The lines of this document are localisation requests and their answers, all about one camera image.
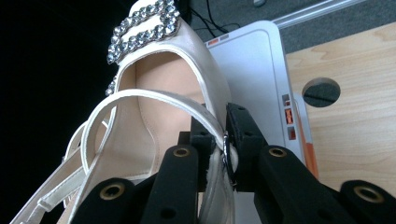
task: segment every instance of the white device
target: white device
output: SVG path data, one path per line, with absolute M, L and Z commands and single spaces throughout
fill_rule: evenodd
M 233 103 L 250 112 L 269 145 L 288 148 L 305 164 L 306 139 L 300 133 L 301 122 L 277 26 L 256 21 L 207 41 L 206 46 L 227 78 Z M 310 137 L 309 124 L 304 130 Z M 253 193 L 236 192 L 234 196 L 236 223 L 261 223 Z

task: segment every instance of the circular hole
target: circular hole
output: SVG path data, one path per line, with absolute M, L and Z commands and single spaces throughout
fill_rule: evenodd
M 251 132 L 245 132 L 245 135 L 246 135 L 246 136 L 253 136 L 253 133 L 251 133 Z
M 304 101 L 314 107 L 334 104 L 340 97 L 341 89 L 337 82 L 327 77 L 318 77 L 303 88 Z
M 318 216 L 325 220 L 332 221 L 332 214 L 324 209 L 318 210 Z
M 161 211 L 161 217 L 165 219 L 171 219 L 176 216 L 176 210 L 174 208 L 166 207 Z
M 186 148 L 178 148 L 174 150 L 174 155 L 176 157 L 186 157 L 190 155 L 190 151 Z
M 359 197 L 361 197 L 363 200 L 365 200 L 369 203 L 384 202 L 384 197 L 372 188 L 365 187 L 365 186 L 357 186 L 353 190 Z
M 285 150 L 280 148 L 271 148 L 269 150 L 270 154 L 275 157 L 285 157 L 288 153 Z
M 114 200 L 123 194 L 125 186 L 122 183 L 114 183 L 107 185 L 100 191 L 100 197 L 103 200 Z

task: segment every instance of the plywood surface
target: plywood surface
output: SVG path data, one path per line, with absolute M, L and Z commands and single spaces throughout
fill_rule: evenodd
M 339 190 L 362 179 L 396 196 L 396 22 L 287 55 L 294 92 L 317 77 L 341 88 L 328 107 L 307 105 L 319 180 Z

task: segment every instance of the rhinestone buckle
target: rhinestone buckle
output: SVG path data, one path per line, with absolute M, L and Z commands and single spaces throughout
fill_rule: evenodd
M 121 36 L 128 29 L 138 26 L 143 21 L 155 15 L 160 16 L 162 24 L 155 26 L 151 30 L 131 36 L 127 41 L 121 40 Z M 178 28 L 179 17 L 180 13 L 175 7 L 174 0 L 157 0 L 154 5 L 142 7 L 140 10 L 133 12 L 131 17 L 125 18 L 120 26 L 114 28 L 111 44 L 108 47 L 107 63 L 118 62 L 127 53 L 141 49 L 150 42 L 160 41 L 175 34 Z

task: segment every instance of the shoe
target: shoe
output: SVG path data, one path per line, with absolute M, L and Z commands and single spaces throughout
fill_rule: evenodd
M 130 16 L 115 29 L 107 60 L 109 63 L 117 63 L 120 68 L 106 94 L 134 88 L 176 92 L 205 104 L 224 128 L 225 105 L 230 102 L 226 80 L 204 43 L 187 23 L 178 17 L 173 4 L 170 0 L 138 1 L 131 8 Z M 119 148 L 133 146 L 132 142 L 139 142 L 141 146 L 148 143 L 148 146 L 151 146 L 151 150 L 147 151 L 138 147 L 141 150 L 135 154 L 139 157 L 133 157 L 133 160 L 137 161 L 134 162 L 137 169 L 133 169 L 133 174 L 126 174 L 131 180 L 144 179 L 157 172 L 164 151 L 177 142 L 178 132 L 190 128 L 188 115 L 177 112 L 171 106 L 163 107 L 161 103 L 151 102 L 149 99 L 138 97 L 117 106 L 111 112 L 103 142 L 102 138 L 96 138 L 99 151 L 107 151 L 104 148 L 111 146 L 111 143 L 117 143 Z M 132 119 L 128 119 L 128 116 L 140 119 L 136 119 L 138 122 L 130 126 L 127 124 L 131 124 Z M 112 133 L 121 133 L 120 136 L 130 133 L 134 141 L 118 141 L 117 135 Z M 90 171 L 93 160 L 97 157 L 96 153 L 92 150 L 81 150 L 81 155 L 85 174 L 91 174 L 93 177 Z M 67 192 L 70 189 L 63 191 L 63 196 L 66 193 L 70 194 Z M 77 197 L 77 205 L 74 205 L 76 201 L 72 201 L 67 206 L 64 221 L 70 216 L 70 207 L 76 209 L 80 201 L 81 197 Z M 201 209 L 201 220 L 211 219 L 211 211 L 216 209 Z
M 146 100 L 154 110 L 145 111 L 140 102 Z M 121 110 L 125 106 L 134 110 Z M 96 132 L 101 120 L 114 107 L 117 108 L 115 122 L 110 125 L 104 143 L 98 152 L 95 152 Z M 169 119 L 173 126 L 180 126 L 183 114 L 193 116 L 215 137 L 216 149 L 210 157 L 207 171 L 207 186 L 200 210 L 200 223 L 234 223 L 233 188 L 227 172 L 222 167 L 224 129 L 211 112 L 192 99 L 166 91 L 147 91 L 130 89 L 118 91 L 107 97 L 91 113 L 81 139 L 81 152 L 87 157 L 93 157 L 89 163 L 89 172 L 79 190 L 77 201 L 71 218 L 78 207 L 88 196 L 91 190 L 100 182 L 113 177 L 129 179 L 132 182 L 145 179 L 153 175 L 155 166 L 160 165 L 152 153 L 158 151 L 157 137 L 148 131 L 145 119 L 151 118 L 158 122 Z M 236 169 L 238 160 L 235 149 L 231 148 L 233 169 Z

